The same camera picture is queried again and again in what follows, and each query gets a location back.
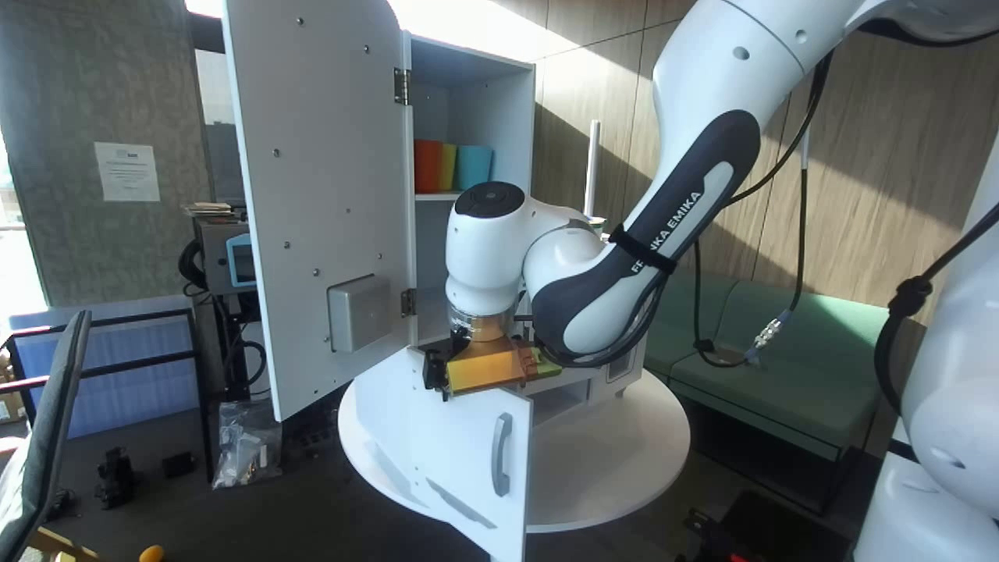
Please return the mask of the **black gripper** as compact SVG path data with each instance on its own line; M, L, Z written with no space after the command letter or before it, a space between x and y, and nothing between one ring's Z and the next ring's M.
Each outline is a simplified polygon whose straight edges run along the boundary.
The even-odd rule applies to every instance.
M447 369L457 355L459 355L459 347L452 344L425 350L421 380L427 390L439 390L444 399L452 396Z

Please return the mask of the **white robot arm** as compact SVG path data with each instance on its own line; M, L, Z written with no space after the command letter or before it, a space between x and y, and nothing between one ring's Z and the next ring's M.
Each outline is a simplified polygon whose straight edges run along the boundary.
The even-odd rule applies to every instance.
M650 326L681 255L738 199L765 125L868 26L920 44L999 30L999 0L694 0L653 67L659 170L613 235L569 207L486 180L451 214L447 301L459 347L500 339L516 305L560 366L605 366ZM860 562L999 562L999 254L995 186L932 268L899 283L891 315L933 303L912 375L888 399L903 443L888 453Z

